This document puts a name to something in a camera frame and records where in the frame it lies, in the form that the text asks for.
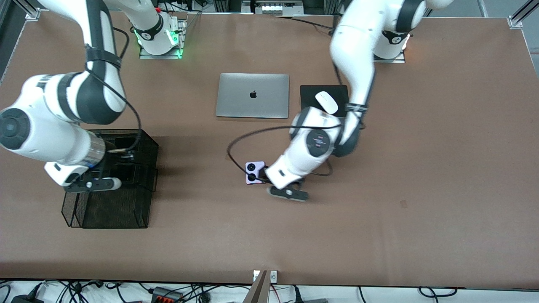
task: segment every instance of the closed silver laptop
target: closed silver laptop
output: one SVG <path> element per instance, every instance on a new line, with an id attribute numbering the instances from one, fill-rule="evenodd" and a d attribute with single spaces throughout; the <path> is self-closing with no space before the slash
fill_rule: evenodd
<path id="1" fill-rule="evenodd" d="M 288 118 L 288 75 L 222 73 L 216 114 L 237 118 Z"/>

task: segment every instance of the black mesh basket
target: black mesh basket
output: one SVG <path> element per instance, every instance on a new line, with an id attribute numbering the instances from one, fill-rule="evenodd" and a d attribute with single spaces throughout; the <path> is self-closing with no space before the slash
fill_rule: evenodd
<path id="1" fill-rule="evenodd" d="M 137 130 L 92 130 L 97 136 L 127 148 L 135 140 Z M 157 181 L 158 144 L 142 132 L 135 151 L 144 158 L 144 164 L 115 165 L 108 177 L 119 178 L 117 190 L 71 193 L 66 192 L 62 215 L 69 227 L 84 229 L 147 228 L 151 197 Z"/>

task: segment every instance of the mouse pad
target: mouse pad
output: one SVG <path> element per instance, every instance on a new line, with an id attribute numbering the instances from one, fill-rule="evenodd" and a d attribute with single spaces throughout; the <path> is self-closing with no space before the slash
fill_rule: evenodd
<path id="1" fill-rule="evenodd" d="M 348 86 L 343 85 L 301 85 L 301 109 L 312 106 L 324 110 L 316 100 L 316 94 L 327 92 L 337 102 L 338 110 L 333 116 L 344 118 L 346 116 L 346 103 L 348 103 Z"/>

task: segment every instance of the robotic arm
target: robotic arm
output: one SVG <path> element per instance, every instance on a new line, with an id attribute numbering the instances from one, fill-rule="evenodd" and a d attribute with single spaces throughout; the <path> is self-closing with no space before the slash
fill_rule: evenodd
<path id="1" fill-rule="evenodd" d="M 107 125 L 125 109 L 121 59 L 116 55 L 110 14 L 102 0 L 40 2 L 80 25 L 87 69 L 28 79 L 15 103 L 0 111 L 0 144 L 16 154 L 47 162 L 47 173 L 65 187 L 105 155 L 103 139 L 82 129 L 80 123 Z M 171 17 L 158 14 L 150 0 L 107 2 L 124 10 L 149 53 L 163 54 L 175 46 L 169 38 Z M 106 190 L 120 187 L 119 180 L 112 181 Z"/>
<path id="2" fill-rule="evenodd" d="M 375 75 L 373 53 L 383 58 L 396 57 L 408 33 L 421 21 L 427 5 L 441 9 L 451 2 L 453 0 L 353 0 L 350 3 L 330 45 L 336 68 L 351 86 L 346 117 L 337 118 L 314 107 L 303 109 L 295 117 L 292 125 L 304 128 L 291 128 L 289 147 L 266 169 L 265 174 L 274 185 L 270 194 L 292 199 L 301 197 L 289 186 L 291 183 L 310 174 L 330 155 L 342 157 L 354 151 Z"/>

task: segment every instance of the brown table surface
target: brown table surface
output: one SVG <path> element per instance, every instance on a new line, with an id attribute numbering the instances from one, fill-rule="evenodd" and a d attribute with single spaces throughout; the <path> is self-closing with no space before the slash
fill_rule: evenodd
<path id="1" fill-rule="evenodd" d="M 161 147 L 150 227 L 68 228 L 43 163 L 0 149 L 0 276 L 249 283 L 261 268 L 283 284 L 537 288 L 539 81 L 504 19 L 426 19 L 406 64 L 377 64 L 360 145 L 332 160 L 332 177 L 308 178 L 308 203 L 245 185 L 226 146 L 290 123 L 300 85 L 336 83 L 329 42 L 308 24 L 245 15 L 201 16 L 182 60 L 139 60 L 132 39 L 122 80 Z M 0 108 L 28 77 L 83 61 L 78 26 L 44 12 L 26 25 Z M 289 74 L 290 118 L 217 119 L 222 72 Z M 126 112 L 104 128 L 135 125 Z M 272 163 L 288 143 L 268 133 L 234 154 Z"/>

